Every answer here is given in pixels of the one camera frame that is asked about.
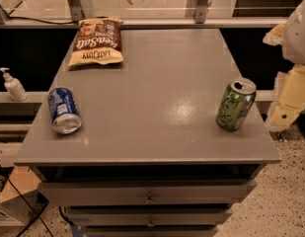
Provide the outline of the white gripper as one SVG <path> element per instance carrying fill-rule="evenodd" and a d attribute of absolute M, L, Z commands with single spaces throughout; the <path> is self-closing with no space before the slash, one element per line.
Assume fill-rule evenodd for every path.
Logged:
<path fill-rule="evenodd" d="M 266 128 L 288 129 L 305 111 L 305 0 L 282 22 L 272 28 L 263 43 L 282 45 L 283 57 L 295 64 L 287 73 L 278 72 L 274 81 L 273 101 L 269 106 Z"/>

